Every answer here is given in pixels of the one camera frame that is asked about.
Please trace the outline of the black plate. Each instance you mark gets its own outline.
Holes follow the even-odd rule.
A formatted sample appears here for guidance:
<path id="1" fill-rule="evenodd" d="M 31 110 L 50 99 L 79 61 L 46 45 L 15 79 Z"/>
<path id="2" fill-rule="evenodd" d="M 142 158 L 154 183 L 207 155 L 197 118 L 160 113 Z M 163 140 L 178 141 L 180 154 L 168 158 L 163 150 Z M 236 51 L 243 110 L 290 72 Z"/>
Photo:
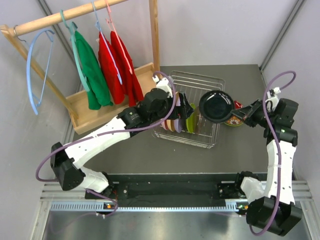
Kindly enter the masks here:
<path id="1" fill-rule="evenodd" d="M 235 103 L 224 91 L 211 90 L 200 98 L 198 107 L 200 114 L 206 120 L 215 124 L 221 124 L 232 116 Z"/>

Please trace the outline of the red floral plate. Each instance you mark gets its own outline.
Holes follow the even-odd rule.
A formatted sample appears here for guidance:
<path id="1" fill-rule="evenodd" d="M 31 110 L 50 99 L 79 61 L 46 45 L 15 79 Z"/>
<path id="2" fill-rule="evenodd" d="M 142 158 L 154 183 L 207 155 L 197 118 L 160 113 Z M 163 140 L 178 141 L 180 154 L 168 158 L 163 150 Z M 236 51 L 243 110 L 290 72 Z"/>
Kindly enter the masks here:
<path id="1" fill-rule="evenodd" d="M 235 109 L 241 109 L 244 105 L 236 100 L 233 101 Z M 227 121 L 224 122 L 225 125 L 230 127 L 238 127 L 243 124 L 242 120 L 234 115 L 232 115 Z"/>

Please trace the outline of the yellow plastic plate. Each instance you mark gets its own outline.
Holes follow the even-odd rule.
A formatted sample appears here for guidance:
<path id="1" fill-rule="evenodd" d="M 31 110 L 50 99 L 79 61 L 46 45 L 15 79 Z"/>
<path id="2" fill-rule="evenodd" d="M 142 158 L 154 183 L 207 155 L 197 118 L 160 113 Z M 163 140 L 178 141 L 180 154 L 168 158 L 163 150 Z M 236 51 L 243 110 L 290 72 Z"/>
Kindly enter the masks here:
<path id="1" fill-rule="evenodd" d="M 176 107 L 180 107 L 181 106 L 181 101 L 180 101 L 179 92 L 176 92 L 175 96 L 176 96 L 175 106 Z M 176 119 L 171 119 L 171 120 L 167 121 L 167 127 L 171 132 L 176 132 L 175 131 L 175 126 L 174 126 L 174 120 L 176 120 Z"/>

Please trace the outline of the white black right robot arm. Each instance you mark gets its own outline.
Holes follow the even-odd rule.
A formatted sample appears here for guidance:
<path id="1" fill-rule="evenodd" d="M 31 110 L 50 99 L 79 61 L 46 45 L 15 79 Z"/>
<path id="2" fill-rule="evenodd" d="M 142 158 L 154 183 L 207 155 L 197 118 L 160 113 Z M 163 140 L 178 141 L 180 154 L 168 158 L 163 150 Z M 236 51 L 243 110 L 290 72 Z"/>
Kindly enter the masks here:
<path id="1" fill-rule="evenodd" d="M 247 198 L 246 222 L 250 228 L 285 236 L 302 219 L 303 211 L 295 206 L 292 176 L 293 158 L 298 145 L 298 132 L 292 129 L 299 104 L 281 98 L 271 111 L 257 100 L 251 105 L 232 111 L 246 125 L 264 128 L 268 166 L 266 183 L 255 174 L 243 171 L 233 185 L 239 198 Z"/>

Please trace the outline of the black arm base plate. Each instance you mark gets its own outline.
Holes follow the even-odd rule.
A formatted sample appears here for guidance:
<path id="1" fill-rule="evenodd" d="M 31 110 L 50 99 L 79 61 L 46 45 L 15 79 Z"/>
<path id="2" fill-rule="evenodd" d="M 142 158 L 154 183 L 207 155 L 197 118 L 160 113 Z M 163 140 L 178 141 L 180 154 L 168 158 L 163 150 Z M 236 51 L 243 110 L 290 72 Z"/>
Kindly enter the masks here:
<path id="1" fill-rule="evenodd" d="M 245 197 L 240 186 L 235 183 L 209 181 L 120 182 L 108 186 L 100 194 L 117 199 L 142 196 L 209 196 L 218 199 Z"/>

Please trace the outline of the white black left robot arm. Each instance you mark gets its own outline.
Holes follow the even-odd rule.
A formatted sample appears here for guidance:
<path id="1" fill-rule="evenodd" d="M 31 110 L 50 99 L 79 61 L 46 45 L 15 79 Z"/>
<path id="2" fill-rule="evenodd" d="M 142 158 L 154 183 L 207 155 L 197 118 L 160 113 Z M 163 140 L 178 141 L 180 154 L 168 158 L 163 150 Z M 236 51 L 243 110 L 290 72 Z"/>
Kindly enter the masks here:
<path id="1" fill-rule="evenodd" d="M 50 158 L 50 166 L 63 191 L 81 187 L 97 192 L 102 198 L 109 198 L 114 187 L 107 173 L 88 169 L 85 163 L 162 119 L 186 120 L 193 112 L 184 93 L 171 95 L 163 89 L 154 88 L 136 106 L 125 108 L 80 142 L 64 149 L 61 143 L 54 144 L 51 150 L 57 153 Z"/>

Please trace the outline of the dark plate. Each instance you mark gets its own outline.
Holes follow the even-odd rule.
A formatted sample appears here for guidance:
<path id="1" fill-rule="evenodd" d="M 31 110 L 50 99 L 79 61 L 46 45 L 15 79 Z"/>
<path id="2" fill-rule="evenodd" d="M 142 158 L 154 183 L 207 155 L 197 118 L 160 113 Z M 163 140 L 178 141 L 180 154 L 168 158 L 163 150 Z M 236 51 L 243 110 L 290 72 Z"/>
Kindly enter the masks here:
<path id="1" fill-rule="evenodd" d="M 195 114 L 196 114 L 196 125 L 194 129 L 194 133 L 198 135 L 201 130 L 201 120 L 202 120 L 199 106 L 196 107 Z"/>

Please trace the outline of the purple plastic plate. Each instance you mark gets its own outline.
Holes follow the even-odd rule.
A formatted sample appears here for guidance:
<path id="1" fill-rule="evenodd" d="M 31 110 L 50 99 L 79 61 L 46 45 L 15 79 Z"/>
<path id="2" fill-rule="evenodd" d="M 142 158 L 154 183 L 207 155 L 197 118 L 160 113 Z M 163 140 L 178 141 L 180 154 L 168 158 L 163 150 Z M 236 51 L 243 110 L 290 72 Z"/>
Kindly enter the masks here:
<path id="1" fill-rule="evenodd" d="M 185 128 L 185 120 L 183 119 L 175 119 L 174 120 L 174 129 L 177 133 L 181 133 Z"/>

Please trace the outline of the pink plastic plate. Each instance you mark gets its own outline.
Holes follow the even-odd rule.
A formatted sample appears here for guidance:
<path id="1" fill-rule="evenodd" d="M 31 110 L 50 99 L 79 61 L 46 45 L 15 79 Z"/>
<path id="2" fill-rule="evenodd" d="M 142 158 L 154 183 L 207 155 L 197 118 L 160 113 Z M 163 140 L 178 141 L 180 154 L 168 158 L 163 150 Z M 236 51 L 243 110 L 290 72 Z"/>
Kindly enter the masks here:
<path id="1" fill-rule="evenodd" d="M 166 120 L 161 123 L 161 126 L 162 126 L 162 128 L 165 129 L 166 131 L 169 129 Z"/>

